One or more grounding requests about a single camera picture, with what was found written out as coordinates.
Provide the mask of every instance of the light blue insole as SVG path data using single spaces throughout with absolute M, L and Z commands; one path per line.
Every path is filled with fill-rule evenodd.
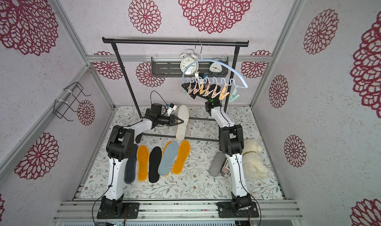
M 162 157 L 162 160 L 160 161 L 159 168 L 157 169 L 157 173 L 159 173 L 160 176 L 168 175 L 178 151 L 178 142 L 172 142 L 168 144 L 168 146 L 165 148 L 164 155 Z

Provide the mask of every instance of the white alarm clock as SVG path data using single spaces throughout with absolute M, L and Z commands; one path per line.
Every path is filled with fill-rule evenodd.
M 182 72 L 185 71 L 185 69 L 188 67 L 189 64 L 191 64 L 192 62 L 194 62 L 194 61 L 196 61 L 198 59 L 198 57 L 197 57 L 196 53 L 194 52 L 194 50 L 193 49 L 190 49 L 190 50 L 193 51 L 192 54 L 187 54 L 184 51 L 184 53 L 180 56 L 180 58 L 184 58 L 183 60 L 181 60 L 181 63 L 180 63 L 180 70 Z M 185 72 L 185 75 L 193 75 L 196 71 L 198 71 L 198 62 L 193 63 L 192 66 L 190 66 L 187 69 L 187 71 Z
M 222 72 L 222 65 L 212 62 L 209 66 L 209 71 L 212 73 L 221 73 Z

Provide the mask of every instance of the black insole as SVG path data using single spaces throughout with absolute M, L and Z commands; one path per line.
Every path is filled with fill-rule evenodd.
M 124 182 L 131 184 L 135 181 L 135 172 L 136 172 L 136 153 L 138 152 L 138 146 L 134 144 L 132 151 L 128 157 L 126 163 L 126 169 L 124 171 Z
M 160 175 L 157 172 L 160 161 L 162 159 L 162 149 L 160 147 L 154 147 L 149 155 L 149 173 L 148 180 L 151 183 L 155 183 L 159 180 Z

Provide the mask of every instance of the clock face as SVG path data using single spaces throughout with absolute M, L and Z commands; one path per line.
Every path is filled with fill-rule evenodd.
M 221 64 L 213 62 L 209 66 L 209 71 L 213 73 L 221 73 L 222 72 L 222 66 Z
M 184 72 L 185 68 L 187 68 L 188 65 L 191 64 L 194 61 L 196 61 L 196 59 L 194 59 L 193 57 L 186 57 L 186 58 L 184 58 L 181 61 L 181 63 L 180 63 L 180 69 L 181 69 L 181 71 Z M 185 72 L 185 75 L 192 75 L 197 70 L 198 70 L 198 63 L 196 62 L 196 63 L 193 63 L 192 66 L 190 66 L 188 68 L 188 70 Z

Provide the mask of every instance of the plush toy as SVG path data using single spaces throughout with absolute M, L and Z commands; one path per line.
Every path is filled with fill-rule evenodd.
M 269 177 L 269 169 L 262 163 L 259 154 L 262 147 L 254 140 L 244 140 L 244 149 L 242 152 L 243 173 L 246 179 L 257 179 Z

